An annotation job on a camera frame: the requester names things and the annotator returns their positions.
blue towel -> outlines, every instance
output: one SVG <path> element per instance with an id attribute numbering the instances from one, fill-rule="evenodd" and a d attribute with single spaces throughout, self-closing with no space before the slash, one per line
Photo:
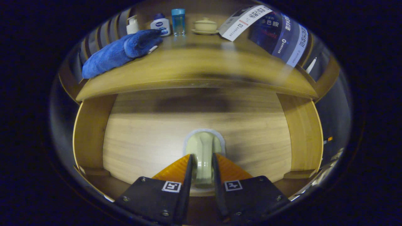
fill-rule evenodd
<path id="1" fill-rule="evenodd" d="M 82 67 L 83 78 L 93 78 L 101 73 L 148 53 L 162 42 L 161 30 L 142 30 L 116 40 L 93 54 Z"/>

wooden shelf edge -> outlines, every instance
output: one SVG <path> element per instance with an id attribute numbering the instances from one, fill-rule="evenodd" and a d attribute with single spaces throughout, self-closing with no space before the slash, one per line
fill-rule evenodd
<path id="1" fill-rule="evenodd" d="M 101 97 L 104 95 L 118 94 L 124 92 L 133 92 L 141 90 L 154 90 L 154 89 L 165 89 L 165 88 L 232 88 L 232 87 L 257 87 L 257 88 L 267 88 L 278 93 L 290 94 L 298 97 L 304 98 L 317 98 L 315 95 L 308 93 L 298 92 L 296 90 L 273 86 L 269 84 L 257 83 L 257 82 L 245 82 L 230 79 L 176 79 L 176 80 L 166 80 L 166 81 L 155 81 L 147 83 L 139 83 L 134 85 L 127 85 L 118 88 L 110 88 L 107 92 L 102 90 L 99 92 L 86 93 L 85 90 L 77 95 L 77 101 L 83 101 L 85 99 Z"/>
<path id="2" fill-rule="evenodd" d="M 292 147 L 291 171 L 316 173 L 323 154 L 323 134 L 317 109 L 311 99 L 277 94 L 289 126 Z"/>

wooden shelf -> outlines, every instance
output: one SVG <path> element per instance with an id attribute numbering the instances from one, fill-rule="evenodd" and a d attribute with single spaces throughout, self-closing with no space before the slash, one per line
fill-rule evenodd
<path id="1" fill-rule="evenodd" d="M 292 68 L 242 34 L 165 37 L 152 54 L 90 79 L 77 100 L 159 88 L 258 86 L 318 98 L 301 68 Z"/>

wood grain surface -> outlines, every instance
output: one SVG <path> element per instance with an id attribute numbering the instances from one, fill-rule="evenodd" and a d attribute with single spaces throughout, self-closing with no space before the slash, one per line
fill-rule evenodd
<path id="1" fill-rule="evenodd" d="M 92 98 L 81 103 L 73 132 L 73 152 L 78 167 L 103 168 L 103 136 L 116 96 Z"/>
<path id="2" fill-rule="evenodd" d="M 220 87 L 213 84 L 220 80 L 265 84 L 282 93 L 317 98 L 299 70 L 243 34 L 231 42 L 218 35 L 189 33 L 165 37 L 151 54 L 90 79 L 77 100 L 135 90 Z"/>
<path id="3" fill-rule="evenodd" d="M 311 99 L 277 94 L 289 125 L 292 171 L 318 171 L 323 151 L 321 121 Z"/>
<path id="4" fill-rule="evenodd" d="M 85 81 L 78 83 L 77 80 L 74 78 L 74 75 L 72 74 L 71 67 L 68 63 L 68 57 L 66 57 L 63 61 L 63 63 L 59 67 L 58 71 L 58 76 L 60 83 L 63 87 L 63 89 L 66 91 L 68 96 L 74 100 L 77 104 L 80 104 L 81 102 L 78 102 L 76 100 L 76 97 L 82 87 L 84 86 Z"/>
<path id="5" fill-rule="evenodd" d="M 186 88 L 119 94 L 103 142 L 103 166 L 127 183 L 152 177 L 183 156 L 184 139 L 199 128 L 220 132 L 226 157 L 271 181 L 291 168 L 287 121 L 266 89 Z"/>

wooden panel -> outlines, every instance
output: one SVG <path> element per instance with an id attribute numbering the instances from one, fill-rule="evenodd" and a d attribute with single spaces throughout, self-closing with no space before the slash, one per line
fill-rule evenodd
<path id="1" fill-rule="evenodd" d="M 110 30 L 110 21 L 106 21 L 102 27 L 100 27 L 100 42 L 102 43 L 102 48 L 106 45 L 110 44 L 109 32 Z"/>
<path id="2" fill-rule="evenodd" d="M 127 35 L 126 26 L 127 26 L 127 22 L 128 22 L 127 19 L 129 18 L 130 12 L 131 12 L 131 8 L 123 11 L 120 14 L 118 25 L 117 25 L 120 38 Z"/>
<path id="3" fill-rule="evenodd" d="M 89 42 L 88 42 L 88 36 L 84 38 L 84 40 L 81 43 L 81 52 L 84 57 L 84 62 L 88 60 L 88 58 L 91 56 L 91 52 L 89 51 Z"/>
<path id="4" fill-rule="evenodd" d="M 81 83 L 77 83 L 77 81 L 74 78 L 74 75 L 71 72 L 71 68 L 68 63 L 68 57 L 66 57 L 66 59 L 63 61 L 63 63 L 60 65 L 60 68 L 58 71 L 58 76 L 60 79 L 60 83 L 62 84 L 63 89 L 66 91 L 66 93 L 77 104 L 80 104 L 80 102 L 78 102 L 76 100 L 76 97 L 77 97 L 79 91 L 84 86 L 85 81 L 81 82 Z"/>
<path id="5" fill-rule="evenodd" d="M 101 27 L 98 27 L 95 31 L 95 43 L 96 43 L 96 51 L 99 51 L 102 49 L 102 43 L 101 43 Z"/>
<path id="6" fill-rule="evenodd" d="M 215 129 L 226 157 L 271 181 L 291 169 L 291 142 L 277 95 L 266 89 L 187 88 L 119 94 L 107 123 L 103 166 L 127 183 L 183 156 L 188 133 Z"/>
<path id="7" fill-rule="evenodd" d="M 86 177 L 94 187 L 114 200 L 123 194 L 131 185 L 111 176 L 89 175 Z"/>
<path id="8" fill-rule="evenodd" d="M 303 170 L 303 171 L 290 171 L 285 173 L 283 178 L 285 179 L 306 179 L 310 178 L 314 174 L 315 170 Z"/>
<path id="9" fill-rule="evenodd" d="M 116 95 L 109 95 L 81 103 L 73 132 L 73 151 L 77 166 L 103 168 L 103 137 L 115 99 Z"/>
<path id="10" fill-rule="evenodd" d="M 325 71 L 322 73 L 318 81 L 312 84 L 314 90 L 317 92 L 319 99 L 316 99 L 317 103 L 328 91 L 334 86 L 339 76 L 340 67 L 334 56 L 329 57 L 329 62 Z"/>
<path id="11" fill-rule="evenodd" d="M 119 40 L 119 18 L 120 14 L 116 15 L 110 23 L 110 31 L 109 31 L 109 37 L 110 41 L 114 42 L 116 40 Z"/>
<path id="12" fill-rule="evenodd" d="M 90 79 L 77 100 L 134 90 L 214 87 L 213 83 L 220 87 L 219 82 L 224 80 L 260 83 L 291 95 L 318 97 L 297 68 L 273 57 L 247 37 L 230 42 L 217 35 L 190 33 L 186 37 L 165 37 L 152 54 Z"/>
<path id="13" fill-rule="evenodd" d="M 110 172 L 103 169 L 103 168 L 88 168 L 88 167 L 82 167 L 79 166 L 80 171 L 88 176 L 88 175 L 92 175 L 92 176 L 110 176 Z"/>
<path id="14" fill-rule="evenodd" d="M 317 109 L 310 99 L 277 94 L 289 126 L 292 171 L 317 170 L 323 150 L 323 136 Z"/>
<path id="15" fill-rule="evenodd" d="M 281 179 L 273 184 L 286 196 L 291 197 L 305 187 L 314 177 L 307 179 Z"/>

